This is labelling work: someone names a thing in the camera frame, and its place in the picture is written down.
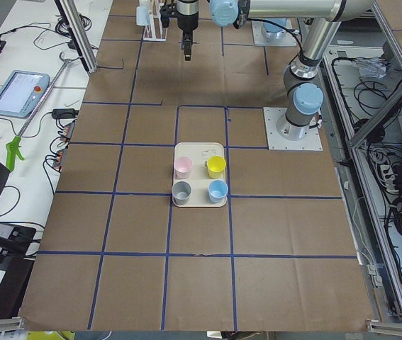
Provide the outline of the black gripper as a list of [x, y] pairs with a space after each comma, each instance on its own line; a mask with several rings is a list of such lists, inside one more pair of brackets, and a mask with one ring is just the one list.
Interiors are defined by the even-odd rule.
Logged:
[[193, 33], [199, 25], [199, 14], [184, 15], [179, 13], [177, 16], [177, 25], [182, 30], [182, 40], [184, 42], [184, 60], [191, 61]]

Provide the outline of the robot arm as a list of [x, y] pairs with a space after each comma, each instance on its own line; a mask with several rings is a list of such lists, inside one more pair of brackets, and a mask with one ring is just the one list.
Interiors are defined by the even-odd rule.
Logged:
[[286, 18], [268, 18], [262, 24], [262, 35], [270, 40], [282, 38], [286, 27]]
[[323, 103], [323, 92], [314, 84], [327, 46], [341, 22], [352, 20], [372, 6], [371, 1], [210, 1], [212, 21], [220, 27], [240, 28], [248, 21], [266, 18], [312, 18], [312, 26], [284, 73], [288, 96], [285, 114], [277, 121], [285, 139], [303, 139]]

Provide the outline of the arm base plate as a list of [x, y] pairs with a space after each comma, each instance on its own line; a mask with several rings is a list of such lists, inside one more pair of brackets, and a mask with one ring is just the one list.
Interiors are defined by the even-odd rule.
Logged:
[[256, 46], [295, 47], [296, 40], [285, 30], [260, 21], [252, 22], [252, 35]]
[[315, 118], [305, 127], [297, 127], [286, 119], [286, 108], [264, 107], [267, 146], [272, 151], [321, 152], [318, 124]]

